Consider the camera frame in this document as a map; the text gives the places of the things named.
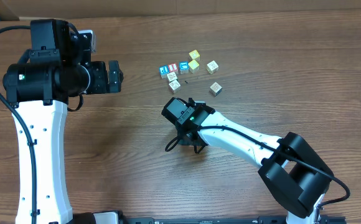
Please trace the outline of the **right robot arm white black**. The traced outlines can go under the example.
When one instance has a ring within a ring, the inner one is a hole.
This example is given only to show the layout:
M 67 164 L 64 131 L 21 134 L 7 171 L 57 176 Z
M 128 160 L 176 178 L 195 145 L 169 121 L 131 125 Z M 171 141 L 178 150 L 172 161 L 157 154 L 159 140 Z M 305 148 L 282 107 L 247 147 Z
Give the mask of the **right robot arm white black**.
M 171 98 L 163 117 L 177 136 L 166 146 L 222 148 L 258 168 L 258 174 L 274 199 L 288 211 L 287 223 L 318 223 L 319 204 L 331 182 L 332 171 L 298 134 L 285 137 L 261 134 L 224 117 L 203 101 Z

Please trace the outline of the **natural block letter B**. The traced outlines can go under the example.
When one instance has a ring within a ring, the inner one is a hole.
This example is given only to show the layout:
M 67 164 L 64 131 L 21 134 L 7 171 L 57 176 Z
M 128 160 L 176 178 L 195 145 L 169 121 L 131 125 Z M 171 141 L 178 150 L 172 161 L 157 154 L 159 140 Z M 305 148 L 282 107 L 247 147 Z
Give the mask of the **natural block letter B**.
M 210 93 L 213 96 L 217 96 L 218 94 L 220 94 L 220 92 L 222 91 L 222 86 L 219 85 L 217 82 L 214 82 L 211 86 L 210 86 Z

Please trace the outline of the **wood block red side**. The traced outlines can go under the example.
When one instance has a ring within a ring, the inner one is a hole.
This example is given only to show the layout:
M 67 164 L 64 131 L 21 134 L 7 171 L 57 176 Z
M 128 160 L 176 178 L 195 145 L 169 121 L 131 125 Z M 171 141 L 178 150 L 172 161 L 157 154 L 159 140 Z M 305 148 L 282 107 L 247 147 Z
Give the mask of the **wood block red side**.
M 171 92 L 175 94 L 181 90 L 181 84 L 178 82 L 178 80 L 174 80 L 169 83 L 169 88 L 171 89 Z

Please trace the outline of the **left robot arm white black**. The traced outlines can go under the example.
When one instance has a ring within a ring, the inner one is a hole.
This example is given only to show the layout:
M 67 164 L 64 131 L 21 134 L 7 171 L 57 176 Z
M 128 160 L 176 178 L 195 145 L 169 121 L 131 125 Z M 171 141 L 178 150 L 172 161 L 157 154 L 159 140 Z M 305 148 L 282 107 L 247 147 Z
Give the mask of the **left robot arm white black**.
M 116 60 L 92 61 L 95 35 L 63 20 L 30 24 L 32 47 L 4 78 L 14 108 L 20 196 L 16 223 L 120 223 L 119 212 L 75 214 L 65 180 L 64 129 L 71 97 L 118 93 Z

